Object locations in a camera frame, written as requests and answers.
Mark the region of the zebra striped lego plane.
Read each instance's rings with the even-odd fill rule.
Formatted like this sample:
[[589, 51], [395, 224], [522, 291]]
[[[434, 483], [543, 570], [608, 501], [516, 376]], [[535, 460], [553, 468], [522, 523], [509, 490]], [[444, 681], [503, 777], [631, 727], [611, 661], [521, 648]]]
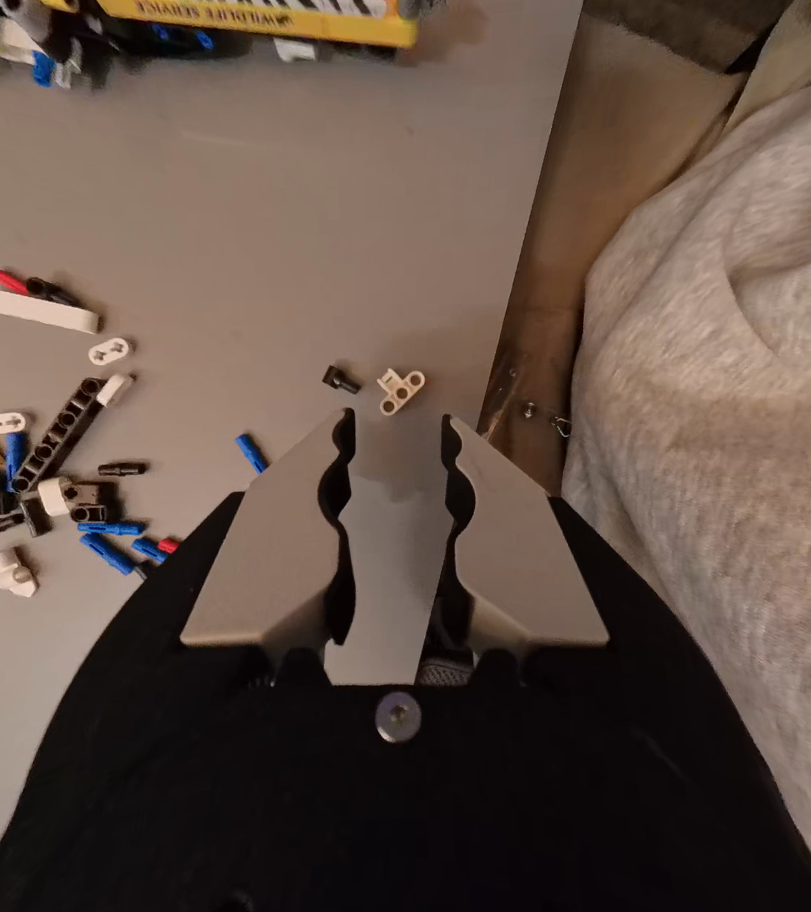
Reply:
[[236, 59], [256, 39], [280, 60], [350, 49], [390, 59], [412, 48], [438, 2], [0, 1], [0, 63], [42, 87], [102, 86], [116, 64]]

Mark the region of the white lego connector piece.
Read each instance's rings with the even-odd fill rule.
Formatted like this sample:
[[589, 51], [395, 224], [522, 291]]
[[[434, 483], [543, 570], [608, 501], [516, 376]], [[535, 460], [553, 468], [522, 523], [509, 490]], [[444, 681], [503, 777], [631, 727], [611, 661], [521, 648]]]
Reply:
[[402, 376], [396, 370], [388, 369], [377, 379], [377, 384], [383, 392], [381, 414], [391, 417], [423, 389], [425, 376], [419, 370], [412, 370]]

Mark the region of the small metal hook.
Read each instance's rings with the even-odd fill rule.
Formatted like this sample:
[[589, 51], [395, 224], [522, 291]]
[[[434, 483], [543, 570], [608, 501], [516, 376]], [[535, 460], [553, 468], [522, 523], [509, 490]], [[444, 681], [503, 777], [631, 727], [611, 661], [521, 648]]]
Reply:
[[532, 400], [524, 400], [520, 402], [518, 410], [525, 421], [548, 426], [558, 433], [561, 439], [570, 439], [572, 421], [557, 409], [546, 407]]

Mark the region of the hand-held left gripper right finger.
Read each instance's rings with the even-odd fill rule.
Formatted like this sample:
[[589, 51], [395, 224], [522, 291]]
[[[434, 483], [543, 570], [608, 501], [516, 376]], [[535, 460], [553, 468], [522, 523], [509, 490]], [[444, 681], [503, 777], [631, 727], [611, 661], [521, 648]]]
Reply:
[[446, 635], [476, 655], [603, 647], [609, 633], [547, 492], [462, 420], [442, 418]]

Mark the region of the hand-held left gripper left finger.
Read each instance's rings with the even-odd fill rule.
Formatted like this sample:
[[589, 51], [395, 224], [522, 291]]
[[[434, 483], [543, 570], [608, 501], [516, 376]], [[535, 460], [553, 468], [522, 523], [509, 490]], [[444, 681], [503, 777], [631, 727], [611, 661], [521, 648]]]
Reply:
[[180, 635], [257, 646], [268, 659], [343, 645], [356, 584], [341, 513], [352, 496], [356, 416], [339, 408], [254, 480]]

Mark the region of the pile of loose lego pieces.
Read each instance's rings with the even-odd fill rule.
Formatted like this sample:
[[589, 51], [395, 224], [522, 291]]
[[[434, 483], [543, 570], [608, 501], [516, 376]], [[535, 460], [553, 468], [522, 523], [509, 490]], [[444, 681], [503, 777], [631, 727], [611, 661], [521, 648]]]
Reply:
[[[0, 315], [23, 322], [96, 336], [103, 317], [63, 286], [39, 277], [20, 277], [0, 268]], [[96, 473], [100, 482], [73, 480], [65, 463], [96, 419], [123, 397], [134, 375], [113, 372], [80, 380], [48, 427], [29, 438], [29, 417], [0, 412], [0, 534], [20, 527], [33, 538], [51, 530], [53, 520], [69, 519], [80, 543], [122, 576], [147, 579], [179, 542], [144, 536], [145, 524], [119, 519], [119, 503], [107, 480], [142, 475], [141, 461], [108, 462]], [[131, 537], [136, 561], [110, 539]], [[0, 551], [0, 591], [28, 599], [38, 592], [38, 577], [16, 547]]]

